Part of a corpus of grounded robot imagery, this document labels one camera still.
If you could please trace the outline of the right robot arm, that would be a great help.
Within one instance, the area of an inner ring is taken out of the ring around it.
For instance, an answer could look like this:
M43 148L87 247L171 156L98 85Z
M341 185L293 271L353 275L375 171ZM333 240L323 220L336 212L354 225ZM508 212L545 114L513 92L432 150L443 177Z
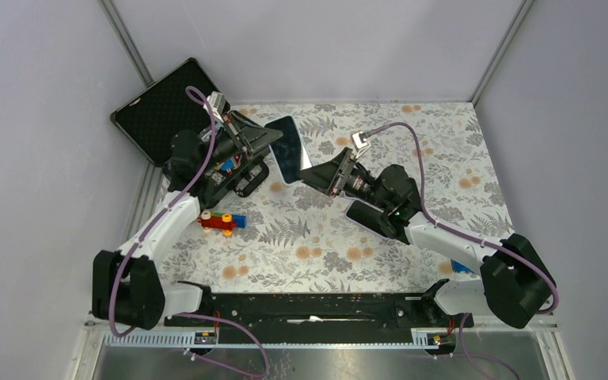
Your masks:
M327 196L351 197L346 216L359 225L437 252L477 274L475 280L440 280L429 288L422 314L430 325L444 325L457 314L491 314L522 329L556 298L553 277L526 237L485 237L436 221L401 165L373 177L345 148L331 161L301 170L299 177Z

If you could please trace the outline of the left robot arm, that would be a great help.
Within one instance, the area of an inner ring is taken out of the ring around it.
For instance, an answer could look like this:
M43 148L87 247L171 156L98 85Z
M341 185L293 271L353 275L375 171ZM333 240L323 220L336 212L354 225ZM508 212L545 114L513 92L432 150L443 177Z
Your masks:
M229 192L246 197L267 178L264 157L270 144L282 137L281 131L261 127L238 112L212 117L206 131L183 130L172 137L164 199L133 237L115 251L100 251L93 260L92 314L108 321L114 336L152 329L181 313L194 325L213 318L206 287L165 287L158 269L193 223L226 237L247 226L243 213L212 209Z

